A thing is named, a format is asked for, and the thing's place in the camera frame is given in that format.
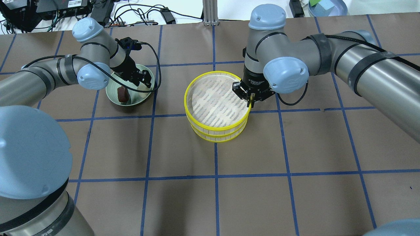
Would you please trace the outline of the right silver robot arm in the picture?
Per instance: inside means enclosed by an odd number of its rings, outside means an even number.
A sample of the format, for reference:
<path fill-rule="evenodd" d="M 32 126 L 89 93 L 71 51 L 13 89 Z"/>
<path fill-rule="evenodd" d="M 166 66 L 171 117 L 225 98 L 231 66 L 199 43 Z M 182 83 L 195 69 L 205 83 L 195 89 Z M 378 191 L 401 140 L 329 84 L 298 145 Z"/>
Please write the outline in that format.
<path fill-rule="evenodd" d="M 285 11 L 263 4 L 251 13 L 243 77 L 233 92 L 248 107 L 292 93 L 310 76 L 334 73 L 416 141 L 420 135 L 419 66 L 375 45 L 368 31 L 317 33 L 291 42 Z"/>

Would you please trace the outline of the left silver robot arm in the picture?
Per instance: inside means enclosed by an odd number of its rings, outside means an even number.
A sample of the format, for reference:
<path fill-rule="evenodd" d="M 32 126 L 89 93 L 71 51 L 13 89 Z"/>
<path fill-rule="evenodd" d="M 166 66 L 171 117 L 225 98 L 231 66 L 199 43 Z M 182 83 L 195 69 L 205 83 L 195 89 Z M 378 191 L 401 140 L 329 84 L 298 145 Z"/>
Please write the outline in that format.
<path fill-rule="evenodd" d="M 93 18 L 72 29 L 78 55 L 35 59 L 1 81 L 1 235 L 94 236 L 67 191 L 73 156 L 61 125 L 36 105 L 65 87 L 114 89 L 115 103 L 134 106 L 161 86 L 161 76 L 130 52 L 147 42 L 114 39 Z"/>

